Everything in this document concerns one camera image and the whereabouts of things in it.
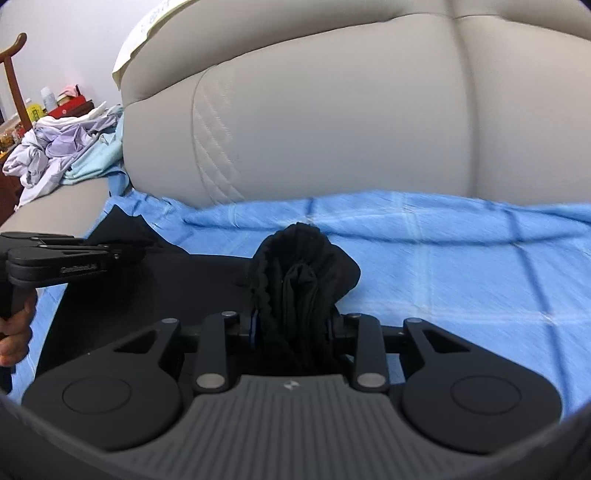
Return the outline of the person left hand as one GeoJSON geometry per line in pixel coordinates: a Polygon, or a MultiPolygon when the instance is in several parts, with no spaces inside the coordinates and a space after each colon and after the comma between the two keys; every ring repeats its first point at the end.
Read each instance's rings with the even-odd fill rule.
{"type": "Polygon", "coordinates": [[[24,302],[20,311],[8,320],[1,320],[0,361],[2,367],[13,367],[20,363],[29,353],[32,339],[31,323],[35,316],[37,292],[33,290],[24,302]]]}

